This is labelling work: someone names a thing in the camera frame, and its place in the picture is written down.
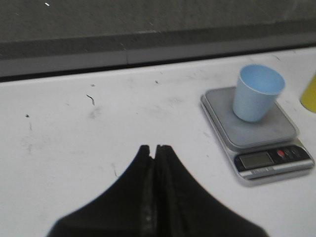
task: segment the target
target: scale platform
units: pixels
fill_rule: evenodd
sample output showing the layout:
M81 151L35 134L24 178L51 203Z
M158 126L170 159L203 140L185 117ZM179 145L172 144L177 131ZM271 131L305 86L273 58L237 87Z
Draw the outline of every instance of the scale platform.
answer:
M235 87L209 90L201 103L239 180L252 186L309 173L315 162L281 107L245 122L233 112L234 94Z

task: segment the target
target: white table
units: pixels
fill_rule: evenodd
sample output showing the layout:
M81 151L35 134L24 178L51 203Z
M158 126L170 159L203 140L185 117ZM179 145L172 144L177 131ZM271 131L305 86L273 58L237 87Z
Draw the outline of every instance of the white table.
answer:
M45 236L115 182L142 144L152 155L171 145L203 187L270 236L316 236L315 170L242 186L200 106L203 93L234 86L251 63L284 76L278 102L316 158L316 114L299 102L316 47L1 83L0 236Z

